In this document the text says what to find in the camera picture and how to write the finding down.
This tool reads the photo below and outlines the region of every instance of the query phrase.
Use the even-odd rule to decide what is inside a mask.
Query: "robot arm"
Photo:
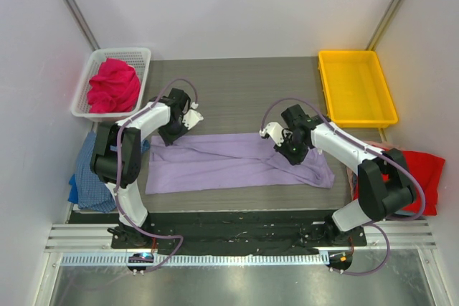
[[[154,99],[145,108],[150,107],[153,101]],[[166,145],[171,145],[176,139],[186,134],[203,120],[201,114],[195,110],[197,104],[190,104],[190,102],[189,96],[184,91],[172,89],[169,96],[162,97],[155,107],[129,123],[123,131],[121,146],[123,170],[118,189],[118,200],[131,220],[145,230],[148,230],[150,221],[146,221],[148,211],[142,203],[137,185],[137,177],[141,168],[141,141],[155,130],[158,130]],[[118,161],[114,150],[116,136],[119,128],[134,116],[136,114],[116,123],[102,122],[98,126],[90,167],[91,171],[105,183],[112,195],[116,185]],[[131,227],[124,216],[120,216],[120,224],[123,227]]]
[[[325,124],[318,116],[310,118],[300,105],[285,110],[282,118],[287,128],[279,123],[269,123],[260,131],[260,135],[263,138],[271,137],[275,142],[274,149],[285,156],[290,164],[300,164],[309,149],[317,148],[330,153],[357,175],[359,198],[326,219],[329,237],[343,235],[370,221],[385,219],[415,201],[416,190],[410,180],[381,158],[366,151],[371,148],[407,169],[399,150],[383,151],[353,138],[361,146],[358,148],[328,126],[330,124],[338,129],[336,124]],[[383,175],[388,176],[387,181],[384,181]]]

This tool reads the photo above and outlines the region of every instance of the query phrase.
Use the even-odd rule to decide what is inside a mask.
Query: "white wall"
[[[365,49],[390,0],[76,1],[103,47],[204,59]]]
[[[88,130],[69,104],[90,49],[62,0],[0,8],[0,298],[30,306]]]
[[[459,305],[459,5],[405,0],[377,53],[400,122],[391,140],[446,159],[437,217],[430,219]]]

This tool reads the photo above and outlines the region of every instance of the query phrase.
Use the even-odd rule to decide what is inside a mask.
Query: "gray table surface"
[[[317,57],[154,61],[143,101],[157,95],[177,77],[191,80],[199,93],[199,111],[204,121],[190,135],[257,132],[269,105],[288,96],[310,100],[326,113]],[[186,83],[175,86],[193,95]],[[268,121],[282,122],[280,113],[292,104],[286,101],[275,107]],[[375,129],[348,131],[361,140],[381,140]],[[142,160],[138,185],[149,211],[341,208],[350,201],[346,170],[335,158],[326,158],[336,175],[330,190],[308,185],[257,186],[145,195],[148,154]]]

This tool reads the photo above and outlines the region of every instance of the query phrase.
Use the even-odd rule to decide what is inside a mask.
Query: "metal frame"
[[[452,305],[453,301],[450,299],[450,293],[440,270],[438,250],[418,249],[417,251],[435,304]]]
[[[378,23],[376,30],[373,33],[368,46],[366,46],[366,50],[375,50],[376,46],[378,45],[379,41],[381,40],[382,36],[386,32],[387,28],[391,24],[397,10],[400,8],[403,0],[391,0],[389,6],[387,7],[383,17]]]
[[[424,272],[436,305],[451,305],[443,275],[438,264],[437,247],[426,220],[416,221],[380,221],[389,237],[391,249],[417,249]],[[144,252],[145,249],[111,249],[112,235],[108,227],[116,224],[55,224],[49,233],[45,254],[48,257],[42,282],[39,287],[35,306],[48,305],[60,266],[95,266],[125,265],[126,257],[133,252]],[[373,227],[364,228],[368,245],[356,247],[356,250],[386,249],[382,235]],[[323,264],[328,258],[328,251],[346,250],[348,247],[320,247],[320,257],[183,257],[177,256],[170,264],[177,267],[195,267],[203,265],[310,265]]]
[[[93,50],[100,49],[98,41],[95,39],[89,25],[87,25],[86,19],[78,7],[77,2],[75,0],[64,0],[64,2],[67,5],[67,8],[72,14],[74,20],[77,22],[83,36],[86,38],[87,43]]]
[[[392,249],[435,249],[435,240],[426,220],[381,221],[378,223],[387,233]],[[107,228],[117,224],[65,224],[53,225],[45,247],[46,253],[54,252],[116,252],[111,249],[112,234]],[[374,227],[364,228],[368,245],[362,249],[386,249],[384,237]],[[321,251],[346,250],[348,247],[318,247]],[[129,252],[145,251],[132,249]]]
[[[63,253],[53,253],[47,255],[47,264],[44,268],[42,281],[35,300],[35,306],[48,306],[51,302],[52,292],[54,291],[57,274],[59,273],[60,263]]]

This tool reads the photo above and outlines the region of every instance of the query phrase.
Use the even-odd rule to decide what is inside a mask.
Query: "lavender towel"
[[[323,154],[310,150],[292,166],[273,146],[258,133],[185,135],[169,147],[154,136],[146,193],[304,183],[331,188],[335,176]]]

